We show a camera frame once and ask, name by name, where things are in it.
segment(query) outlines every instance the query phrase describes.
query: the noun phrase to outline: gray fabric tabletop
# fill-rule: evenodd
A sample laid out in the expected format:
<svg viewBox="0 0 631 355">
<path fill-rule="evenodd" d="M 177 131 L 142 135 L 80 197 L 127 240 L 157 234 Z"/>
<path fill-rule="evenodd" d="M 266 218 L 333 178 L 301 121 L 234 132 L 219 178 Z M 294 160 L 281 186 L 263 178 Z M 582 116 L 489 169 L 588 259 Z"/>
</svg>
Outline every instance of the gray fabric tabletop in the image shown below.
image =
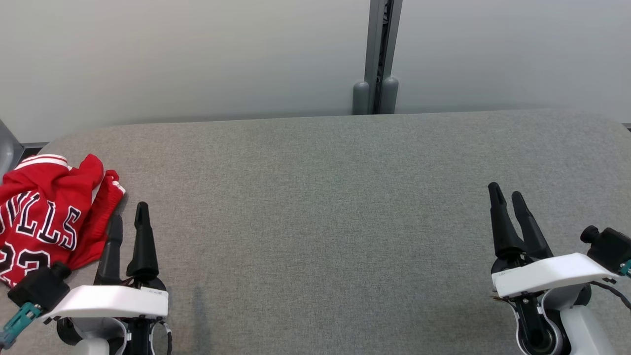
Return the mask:
<svg viewBox="0 0 631 355">
<path fill-rule="evenodd" d="M 631 133 L 593 114 L 140 124 L 42 153 L 94 153 L 120 174 L 121 270 L 149 204 L 175 355 L 519 354 L 513 314 L 491 299 L 487 184 L 524 194 L 556 255 L 584 253 L 589 224 L 631 232 Z M 620 300 L 595 289 L 589 307 L 628 354 Z M 15 310 L 3 301 L 1 320 Z M 8 354 L 68 352 L 36 324 Z"/>
</svg>

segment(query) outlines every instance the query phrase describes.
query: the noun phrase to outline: red jersey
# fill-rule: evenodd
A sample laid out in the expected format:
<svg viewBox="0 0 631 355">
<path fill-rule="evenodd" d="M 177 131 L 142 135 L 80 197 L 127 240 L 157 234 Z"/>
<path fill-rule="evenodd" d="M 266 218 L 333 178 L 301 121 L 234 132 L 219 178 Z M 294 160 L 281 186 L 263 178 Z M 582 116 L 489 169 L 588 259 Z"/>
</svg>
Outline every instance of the red jersey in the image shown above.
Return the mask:
<svg viewBox="0 0 631 355">
<path fill-rule="evenodd" d="M 124 192 L 92 154 L 78 168 L 60 155 L 22 161 L 0 186 L 0 281 L 13 287 L 56 261 L 76 270 L 98 259 Z"/>
</svg>

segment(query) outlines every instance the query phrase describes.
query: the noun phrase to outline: black cable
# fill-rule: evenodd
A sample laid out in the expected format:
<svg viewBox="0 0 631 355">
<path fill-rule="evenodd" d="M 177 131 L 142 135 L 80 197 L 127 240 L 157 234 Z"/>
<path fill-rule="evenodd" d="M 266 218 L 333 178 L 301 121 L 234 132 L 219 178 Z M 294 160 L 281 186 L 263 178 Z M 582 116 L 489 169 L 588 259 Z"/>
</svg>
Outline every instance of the black cable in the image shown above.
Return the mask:
<svg viewBox="0 0 631 355">
<path fill-rule="evenodd" d="M 615 288 L 613 288 L 613 287 L 611 287 L 609 285 L 602 284 L 602 283 L 600 283 L 598 281 L 592 281 L 592 282 L 590 282 L 590 284 L 598 286 L 598 287 L 600 287 L 602 289 L 606 289 L 606 290 L 610 291 L 611 293 L 613 293 L 614 295 L 618 296 L 620 298 L 620 300 L 622 300 L 622 303 L 624 303 L 625 306 L 628 309 L 631 310 L 631 302 L 629 302 L 629 300 L 625 297 L 625 295 L 622 294 L 622 292 L 616 290 Z"/>
</svg>

